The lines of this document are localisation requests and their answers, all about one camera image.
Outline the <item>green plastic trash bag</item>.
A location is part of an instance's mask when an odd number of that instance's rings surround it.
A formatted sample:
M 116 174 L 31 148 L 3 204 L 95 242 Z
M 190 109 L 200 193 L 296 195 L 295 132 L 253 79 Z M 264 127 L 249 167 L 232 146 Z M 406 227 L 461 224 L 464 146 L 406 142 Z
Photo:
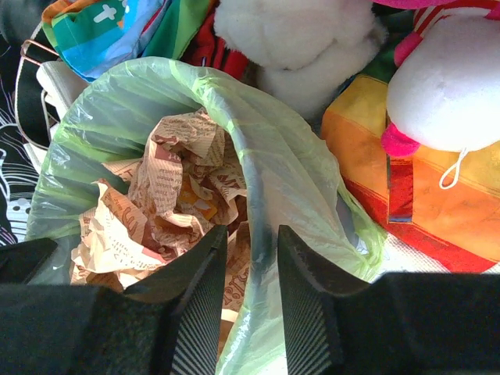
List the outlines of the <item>green plastic trash bag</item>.
M 40 282 L 67 283 L 79 215 L 97 200 L 95 181 L 122 188 L 108 161 L 140 156 L 168 115 L 204 107 L 231 136 L 248 188 L 252 261 L 245 298 L 218 374 L 287 371 L 277 270 L 277 232 L 291 227 L 309 247 L 365 281 L 380 271 L 385 235 L 347 191 L 338 161 L 294 110 L 215 69 L 159 57 L 101 75 L 61 122 L 41 168 L 27 240 L 59 248 Z

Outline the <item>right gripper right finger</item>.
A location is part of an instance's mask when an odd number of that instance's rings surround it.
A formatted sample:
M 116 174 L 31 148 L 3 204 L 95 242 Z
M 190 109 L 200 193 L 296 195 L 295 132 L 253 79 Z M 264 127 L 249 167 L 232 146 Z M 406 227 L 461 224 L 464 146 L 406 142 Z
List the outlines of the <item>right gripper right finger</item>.
M 290 227 L 277 262 L 291 374 L 496 374 L 499 277 L 386 273 L 368 283 Z

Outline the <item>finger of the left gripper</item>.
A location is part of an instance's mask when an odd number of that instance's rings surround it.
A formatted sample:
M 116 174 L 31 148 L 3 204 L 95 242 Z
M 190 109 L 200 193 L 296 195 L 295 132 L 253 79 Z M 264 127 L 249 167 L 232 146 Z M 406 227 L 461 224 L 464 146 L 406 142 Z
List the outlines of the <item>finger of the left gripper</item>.
M 0 282 L 27 284 L 56 248 L 57 244 L 49 238 L 2 246 Z

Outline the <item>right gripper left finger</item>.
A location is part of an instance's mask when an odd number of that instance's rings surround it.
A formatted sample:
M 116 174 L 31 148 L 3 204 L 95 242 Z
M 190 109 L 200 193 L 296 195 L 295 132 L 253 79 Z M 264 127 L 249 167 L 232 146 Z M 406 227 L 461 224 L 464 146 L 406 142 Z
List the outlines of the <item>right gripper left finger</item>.
M 1 286 L 4 374 L 212 374 L 227 229 L 212 228 L 122 292 L 102 286 Z

